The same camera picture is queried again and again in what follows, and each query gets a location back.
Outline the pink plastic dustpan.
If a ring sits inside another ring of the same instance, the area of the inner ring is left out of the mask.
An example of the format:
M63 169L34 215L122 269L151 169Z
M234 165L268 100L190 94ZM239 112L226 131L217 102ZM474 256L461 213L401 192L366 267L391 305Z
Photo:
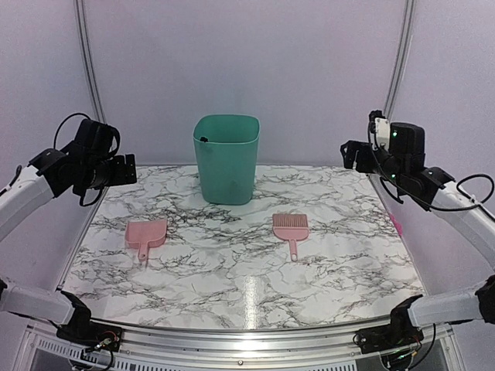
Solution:
M165 243L167 226L166 220L130 221L125 230L125 246L137 250L138 260L146 262L149 250Z

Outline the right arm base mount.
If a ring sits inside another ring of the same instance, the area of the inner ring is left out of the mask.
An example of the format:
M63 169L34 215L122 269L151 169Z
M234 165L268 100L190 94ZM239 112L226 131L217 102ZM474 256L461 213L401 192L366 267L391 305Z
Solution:
M423 339L423 332L418 328L393 329L388 324L356 331L353 343L360 348L362 354L368 354L411 344L418 345Z

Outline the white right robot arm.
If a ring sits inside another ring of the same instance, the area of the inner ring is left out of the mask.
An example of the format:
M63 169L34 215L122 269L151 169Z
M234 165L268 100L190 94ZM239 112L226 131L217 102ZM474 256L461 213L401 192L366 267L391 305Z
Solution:
M337 137L342 166L365 175L387 216L400 223L425 293L391 310L383 339L399 346L414 328L451 325L494 333L494 196L470 196L453 175L426 165L425 131L378 117L356 138Z

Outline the pink plastic hand brush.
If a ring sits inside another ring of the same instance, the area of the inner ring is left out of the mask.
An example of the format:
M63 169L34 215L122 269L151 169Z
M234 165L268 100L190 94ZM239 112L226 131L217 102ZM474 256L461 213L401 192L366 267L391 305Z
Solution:
M309 237L306 214L276 213L272 215L272 230L280 240L288 242L290 259L298 260L297 243Z

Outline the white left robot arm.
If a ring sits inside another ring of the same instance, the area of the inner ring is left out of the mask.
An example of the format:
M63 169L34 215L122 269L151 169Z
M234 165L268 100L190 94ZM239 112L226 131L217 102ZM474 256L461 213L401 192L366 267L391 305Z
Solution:
M135 156L122 155L119 130L80 113L76 134L66 145L52 143L15 170L13 180L1 189L1 238L5 240L25 221L50 210L49 204L71 191L82 208L94 190L100 199L109 187L136 183ZM82 344L97 338L90 310L73 294L24 285L1 276L1 310L39 318L68 332Z

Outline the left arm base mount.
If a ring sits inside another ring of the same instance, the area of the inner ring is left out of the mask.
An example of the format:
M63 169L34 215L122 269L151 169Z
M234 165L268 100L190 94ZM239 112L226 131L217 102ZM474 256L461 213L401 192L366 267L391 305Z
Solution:
M56 336L72 343L84 345L90 351L107 350L117 352L120 349L123 328L97 322L82 330L70 328L68 325L57 325Z

